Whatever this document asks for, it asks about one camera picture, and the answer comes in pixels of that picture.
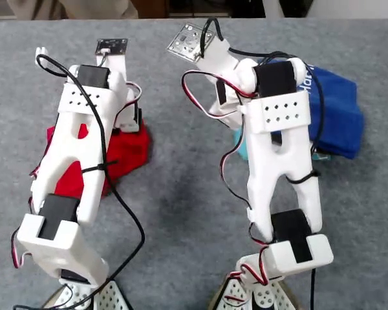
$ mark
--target gray carpet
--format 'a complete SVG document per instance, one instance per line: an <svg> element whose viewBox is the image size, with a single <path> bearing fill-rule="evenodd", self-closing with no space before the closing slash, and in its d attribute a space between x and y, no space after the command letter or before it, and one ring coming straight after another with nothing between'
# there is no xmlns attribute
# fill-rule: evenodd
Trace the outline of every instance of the gray carpet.
<svg viewBox="0 0 388 310"><path fill-rule="evenodd" d="M37 46L66 65L94 63L96 39L127 37L129 78L141 84L141 107L154 140L151 162L123 178L119 191L147 233L143 251L118 277L137 310L205 309L224 275L257 248L247 236L244 205L219 179L231 132L195 109L180 87L189 63L165 51L183 20L0 23L0 310L40 305L57 288L31 260L15 270L11 232L27 212L30 179L56 117L62 80L34 66ZM388 310L388 20L222 20L235 48L284 50L358 84L365 113L362 151L354 161L317 163L323 232L335 261L318 270L316 309ZM213 100L202 79L193 91ZM228 181L246 193L248 167L238 156ZM272 210L296 207L281 180ZM138 241L137 230L113 197L85 230L111 270ZM287 283L308 308L308 273Z"/></svg>

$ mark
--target red cloth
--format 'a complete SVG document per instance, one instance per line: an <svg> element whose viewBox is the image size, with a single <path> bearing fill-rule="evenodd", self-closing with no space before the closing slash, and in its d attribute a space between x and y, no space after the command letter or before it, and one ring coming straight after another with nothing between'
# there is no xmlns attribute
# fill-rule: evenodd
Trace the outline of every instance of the red cloth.
<svg viewBox="0 0 388 310"><path fill-rule="evenodd" d="M54 132L54 127L47 129L47 141L49 142ZM78 138L83 139L88 134L85 124L79 130ZM117 161L108 165L108 173L114 183L121 176L130 173L132 170L142 166L148 161L149 135L144 123L137 133L124 133L120 130L114 131L109 141L107 150L107 161ZM83 191L83 179L80 163L75 161L66 170L56 185L55 194L80 198ZM102 196L106 196L110 191L110 186L103 184Z"/></svg>

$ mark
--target black zip tie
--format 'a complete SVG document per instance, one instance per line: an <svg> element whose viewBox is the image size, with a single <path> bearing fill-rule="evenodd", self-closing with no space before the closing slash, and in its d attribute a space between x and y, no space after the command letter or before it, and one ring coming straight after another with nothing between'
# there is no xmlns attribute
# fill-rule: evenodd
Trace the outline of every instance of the black zip tie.
<svg viewBox="0 0 388 310"><path fill-rule="evenodd" d="M90 172L90 171L95 171L95 170L103 170L104 171L109 165L114 165L115 163L118 163L118 161L117 160L110 161L109 163L106 163L106 165L103 163L100 163L99 165L97 165L95 167L83 169L82 174L86 173L86 172Z"/></svg>
<svg viewBox="0 0 388 310"><path fill-rule="evenodd" d="M319 176L321 176L321 173L320 173L319 171L313 169L312 171L310 171L310 173L309 173L307 176L304 176L304 177L301 178L300 180L294 181L294 180L289 179L288 177L286 177L286 179L287 179L287 180L289 181L289 183L291 183L291 184L300 184L300 183L303 183L303 182L309 180L309 179L310 179L311 177L313 177L313 176L314 176L314 177L319 177Z"/></svg>

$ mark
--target blue bag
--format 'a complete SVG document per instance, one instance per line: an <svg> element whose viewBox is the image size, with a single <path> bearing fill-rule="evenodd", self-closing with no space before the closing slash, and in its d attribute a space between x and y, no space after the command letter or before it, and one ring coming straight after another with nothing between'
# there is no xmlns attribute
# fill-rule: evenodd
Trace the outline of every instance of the blue bag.
<svg viewBox="0 0 388 310"><path fill-rule="evenodd" d="M325 97L325 122L318 147L332 154L355 158L361 147L363 114L356 104L356 84L337 74L318 67L311 67L322 85ZM305 82L298 88L309 92L310 115L309 136L313 140L318 133L320 120L320 100L312 76L307 75ZM240 130L235 132L238 142ZM246 142L239 149L240 155L247 160Z"/></svg>

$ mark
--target wooden surface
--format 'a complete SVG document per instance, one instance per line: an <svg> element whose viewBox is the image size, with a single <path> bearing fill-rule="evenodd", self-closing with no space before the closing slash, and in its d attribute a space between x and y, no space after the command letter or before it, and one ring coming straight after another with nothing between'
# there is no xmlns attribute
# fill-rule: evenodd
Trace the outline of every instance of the wooden surface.
<svg viewBox="0 0 388 310"><path fill-rule="evenodd" d="M132 0L140 19L166 18L168 0Z"/></svg>

